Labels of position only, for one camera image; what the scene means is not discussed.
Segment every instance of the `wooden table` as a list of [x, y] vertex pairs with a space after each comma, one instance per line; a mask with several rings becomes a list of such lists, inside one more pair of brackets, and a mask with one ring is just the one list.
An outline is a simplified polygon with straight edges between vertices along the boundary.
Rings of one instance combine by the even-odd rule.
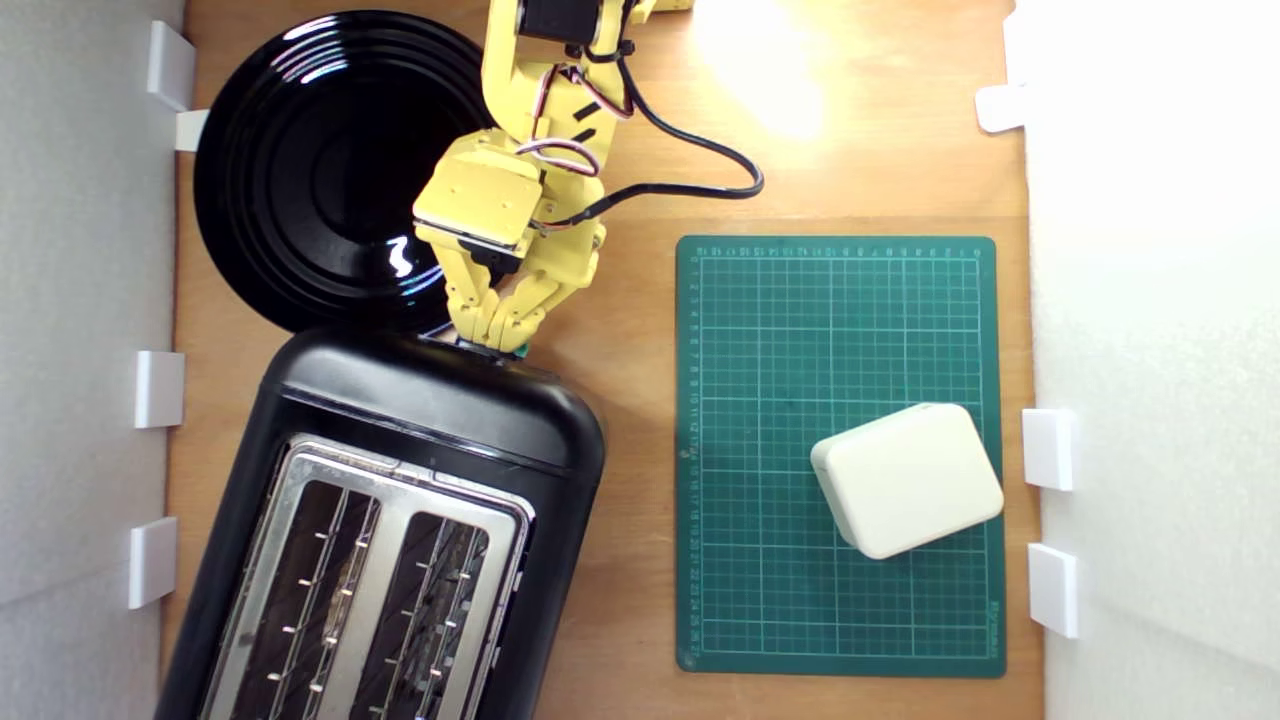
[[[353, 6], [392, 6], [477, 41], [484, 0], [191, 0], [197, 102], [270, 36]], [[634, 32], [632, 69], [667, 119], [754, 156], [750, 202], [641, 199], [609, 217], [593, 288], [552, 314], [531, 361], [605, 400], [608, 473], [543, 688], [539, 717], [1010, 719], [1043, 714], [1043, 650], [1027, 612], [1025, 546], [1039, 538], [1021, 482], [1032, 404], [1021, 138], [987, 137], [973, 91], [1002, 81], [1011, 0], [699, 0]], [[169, 512], [180, 519], [172, 647], [259, 378], [285, 336], [244, 306], [200, 241], [192, 160], [179, 160], [178, 322], [187, 421], [173, 433]], [[728, 163], [640, 120], [618, 133], [608, 187], [739, 182]], [[686, 233], [978, 233], [1000, 247], [1009, 547], [1009, 674], [1001, 680], [690, 675], [675, 662], [673, 249]]]

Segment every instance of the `yellow robotic arm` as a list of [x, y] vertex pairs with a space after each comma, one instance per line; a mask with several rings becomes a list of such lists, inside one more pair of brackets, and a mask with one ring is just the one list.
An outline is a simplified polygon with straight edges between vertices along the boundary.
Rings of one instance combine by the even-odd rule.
[[[631, 51], [623, 40], [628, 23], [691, 5], [493, 0], [483, 83], [498, 127], [454, 141], [413, 205], [417, 237], [431, 245], [444, 272], [449, 315], [461, 340], [503, 352], [529, 342], [547, 313], [591, 284], [605, 240], [598, 215], [614, 201], [643, 192], [759, 192], [763, 177], [750, 160], [669, 128], [630, 82], [623, 60]], [[564, 42], [568, 60], [520, 60], [520, 35]], [[637, 108], [676, 137], [730, 154], [753, 170], [755, 184], [741, 191], [632, 186], [614, 193], [620, 200], [605, 197], [599, 174], [617, 123]], [[500, 291], [495, 278], [506, 278]]]

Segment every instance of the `wire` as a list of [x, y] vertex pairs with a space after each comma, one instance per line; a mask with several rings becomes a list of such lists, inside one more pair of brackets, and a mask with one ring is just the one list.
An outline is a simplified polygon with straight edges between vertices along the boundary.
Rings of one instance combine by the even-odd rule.
[[[544, 147], [558, 147], [561, 150], [570, 150], [572, 152], [581, 155], [588, 161], [588, 164], [584, 165], [581, 163], [575, 163], [572, 160], [564, 160], [562, 158], [552, 158], [549, 155], [544, 155], [541, 152]], [[529, 142], [516, 149], [516, 155], [524, 155], [525, 152], [532, 152], [534, 158], [538, 158], [539, 160], [547, 163], [548, 165], [579, 173], [581, 176], [588, 176], [594, 178], [600, 174], [600, 160], [595, 156], [594, 152], [591, 152], [590, 149], [586, 147], [586, 145], [582, 145], [576, 140], [566, 140], [562, 137], [543, 137], [539, 140], [530, 140]]]
[[586, 94], [591, 96], [591, 100], [595, 100], [596, 105], [604, 108], [620, 120], [630, 120], [631, 117], [636, 114], [635, 104], [631, 101], [630, 92], [625, 92], [626, 99], [623, 100], [622, 105], [618, 105], [613, 100], [609, 100], [603, 92], [600, 92], [598, 87], [595, 87], [591, 79], [586, 77], [586, 73], [582, 72], [582, 68], [577, 67], [570, 68], [570, 79], [573, 82], [573, 85], [582, 86], [582, 90], [585, 90]]
[[627, 94], [627, 104], [635, 104], [640, 113], [648, 118], [650, 123], [654, 124], [662, 132], [675, 137], [676, 140], [687, 142], [690, 145], [696, 145], [704, 150], [710, 150], [717, 155], [722, 155], [735, 163], [737, 163], [744, 170], [750, 173], [751, 184], [746, 187], [719, 187], [719, 186], [707, 186], [707, 184], [685, 184], [685, 183], [667, 183], [667, 182], [644, 182], [636, 183], [622, 190], [611, 192], [600, 200], [588, 205], [582, 211], [576, 215], [571, 215], [562, 220], [554, 223], [538, 223], [541, 229], [564, 229], [576, 225], [584, 220], [590, 220], [591, 218], [599, 217], [600, 214], [608, 211], [613, 206], [626, 202], [632, 197], [639, 197], [641, 195], [678, 195], [685, 197], [712, 197], [718, 200], [748, 200], [755, 197], [764, 190], [764, 173], [760, 167], [756, 165], [750, 158], [739, 152], [737, 150], [716, 142], [691, 132], [682, 131], [667, 120], [662, 119], [658, 113], [649, 106], [644, 96], [640, 94], [640, 88], [636, 87], [635, 78], [631, 76], [630, 68], [625, 58], [618, 58], [618, 72], [622, 74], [622, 86]]
[[538, 120], [543, 118], [543, 111], [547, 109], [547, 95], [552, 90], [552, 79], [554, 79], [556, 72], [559, 69], [559, 67], [561, 67], [559, 63], [556, 63], [554, 65], [547, 68], [547, 72], [543, 73], [543, 78], [538, 81], [539, 90], [538, 95], [534, 97], [534, 109], [532, 109], [534, 128], [529, 133], [530, 137], [532, 138], [538, 137]]

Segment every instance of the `cutting mat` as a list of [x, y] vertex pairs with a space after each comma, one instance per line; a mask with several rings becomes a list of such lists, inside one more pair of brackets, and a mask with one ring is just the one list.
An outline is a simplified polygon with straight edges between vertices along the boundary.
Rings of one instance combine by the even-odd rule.
[[873, 561], [818, 439], [957, 402], [1001, 473], [996, 258], [979, 237], [681, 241], [677, 660], [685, 670], [1005, 673], [1001, 519]]

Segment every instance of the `toaster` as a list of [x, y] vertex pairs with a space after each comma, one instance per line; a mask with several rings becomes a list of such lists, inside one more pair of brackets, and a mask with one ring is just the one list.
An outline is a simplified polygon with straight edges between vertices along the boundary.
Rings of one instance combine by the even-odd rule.
[[312, 329], [259, 388], [156, 720], [532, 715], [604, 464], [506, 356]]

